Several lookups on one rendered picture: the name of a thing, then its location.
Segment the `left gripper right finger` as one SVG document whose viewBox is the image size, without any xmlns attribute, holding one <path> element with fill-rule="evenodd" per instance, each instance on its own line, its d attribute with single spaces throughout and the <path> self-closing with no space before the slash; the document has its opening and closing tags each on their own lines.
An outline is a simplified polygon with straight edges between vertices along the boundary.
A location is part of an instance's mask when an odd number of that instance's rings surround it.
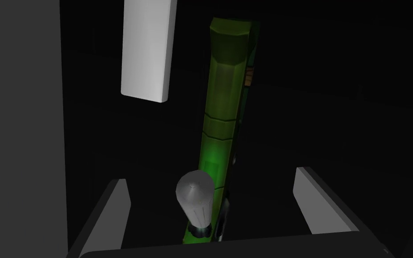
<svg viewBox="0 0 413 258">
<path fill-rule="evenodd" d="M 376 236 L 310 167 L 297 167 L 293 195 L 312 234 L 359 231 Z"/>
</svg>

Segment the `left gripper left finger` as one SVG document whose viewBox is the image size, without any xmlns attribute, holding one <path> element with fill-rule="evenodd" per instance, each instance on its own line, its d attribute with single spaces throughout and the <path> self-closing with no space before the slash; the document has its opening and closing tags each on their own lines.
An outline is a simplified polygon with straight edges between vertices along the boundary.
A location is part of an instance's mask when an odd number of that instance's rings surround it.
<svg viewBox="0 0 413 258">
<path fill-rule="evenodd" d="M 111 180 L 66 258 L 88 258 L 91 252 L 120 249 L 130 208 L 126 179 Z"/>
</svg>

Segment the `grey door knob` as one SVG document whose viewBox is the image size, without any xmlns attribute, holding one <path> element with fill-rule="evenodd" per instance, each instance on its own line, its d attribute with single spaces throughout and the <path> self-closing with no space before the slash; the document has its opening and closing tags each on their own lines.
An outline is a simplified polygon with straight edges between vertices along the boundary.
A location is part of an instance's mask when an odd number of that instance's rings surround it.
<svg viewBox="0 0 413 258">
<path fill-rule="evenodd" d="M 210 237 L 215 185 L 208 173 L 186 173 L 176 185 L 176 199 L 189 220 L 188 231 L 195 238 Z"/>
</svg>

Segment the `green door leaf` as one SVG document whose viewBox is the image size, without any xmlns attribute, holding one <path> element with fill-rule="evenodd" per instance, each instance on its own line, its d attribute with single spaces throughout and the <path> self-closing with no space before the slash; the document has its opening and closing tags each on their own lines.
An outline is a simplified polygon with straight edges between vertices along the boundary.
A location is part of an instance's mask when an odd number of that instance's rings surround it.
<svg viewBox="0 0 413 258">
<path fill-rule="evenodd" d="M 260 23 L 250 20 L 215 17 L 210 24 L 210 71 L 198 167 L 215 184 L 211 224 L 200 229 L 188 223 L 183 244 L 222 240 L 229 210 L 228 187 L 259 30 Z"/>
</svg>

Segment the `white rectangular block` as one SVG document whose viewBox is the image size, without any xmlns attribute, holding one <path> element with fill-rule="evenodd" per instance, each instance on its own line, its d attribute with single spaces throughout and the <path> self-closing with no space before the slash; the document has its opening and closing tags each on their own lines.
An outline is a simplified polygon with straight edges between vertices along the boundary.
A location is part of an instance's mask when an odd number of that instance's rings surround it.
<svg viewBox="0 0 413 258">
<path fill-rule="evenodd" d="M 168 99 L 177 0 L 124 0 L 122 95 Z"/>
</svg>

